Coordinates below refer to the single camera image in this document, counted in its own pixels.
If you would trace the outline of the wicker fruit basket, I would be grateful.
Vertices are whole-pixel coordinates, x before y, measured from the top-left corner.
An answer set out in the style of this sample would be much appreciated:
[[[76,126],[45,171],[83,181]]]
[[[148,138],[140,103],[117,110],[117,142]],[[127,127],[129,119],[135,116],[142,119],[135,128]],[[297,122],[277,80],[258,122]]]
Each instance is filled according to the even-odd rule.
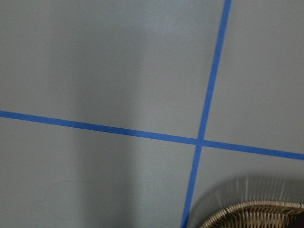
[[[304,212],[302,202],[245,201],[225,207],[202,222],[200,228],[287,228]]]

